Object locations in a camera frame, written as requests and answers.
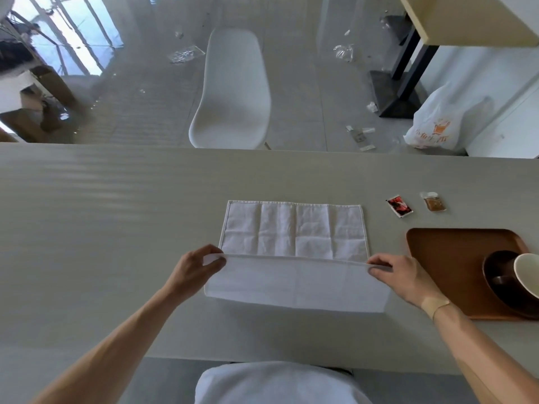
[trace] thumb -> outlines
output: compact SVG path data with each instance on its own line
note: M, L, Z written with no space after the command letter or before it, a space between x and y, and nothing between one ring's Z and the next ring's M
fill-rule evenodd
M205 265L204 269L211 276L213 274L218 273L225 265L226 265L226 259L225 258L219 258L219 259L213 261L212 263L209 263L208 265Z
M380 282L383 282L386 285L388 285L388 281L390 280L391 275L392 275L391 272L386 272L378 268L369 268L369 274L370 276L375 277Z

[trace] forearm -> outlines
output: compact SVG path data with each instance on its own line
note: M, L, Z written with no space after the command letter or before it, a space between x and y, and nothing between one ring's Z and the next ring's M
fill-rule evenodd
M179 302L165 290L157 292L33 402L68 404L118 401L142 357Z
M482 404L537 402L537 380L456 306L439 308L434 322Z

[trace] chair backrest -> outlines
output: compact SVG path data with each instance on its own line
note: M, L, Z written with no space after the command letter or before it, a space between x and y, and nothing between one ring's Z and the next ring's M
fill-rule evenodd
M264 58L256 35L239 28L216 28L206 52L202 100L228 102L251 110L271 110Z

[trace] person's left hand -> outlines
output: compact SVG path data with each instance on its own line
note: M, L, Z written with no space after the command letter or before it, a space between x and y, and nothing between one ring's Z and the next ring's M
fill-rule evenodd
M226 265L225 258L219 258L208 265L202 265L202 259L209 254L222 253L223 251L211 244L196 251L187 252L179 260L163 289L175 296L178 303L191 298L201 290L213 274Z

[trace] brown tray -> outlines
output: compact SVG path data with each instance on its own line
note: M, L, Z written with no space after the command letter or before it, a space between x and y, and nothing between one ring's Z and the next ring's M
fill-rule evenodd
M406 233L406 240L410 254L469 318L525 320L496 297L482 271L483 260L494 251L529 252L513 231L412 228Z

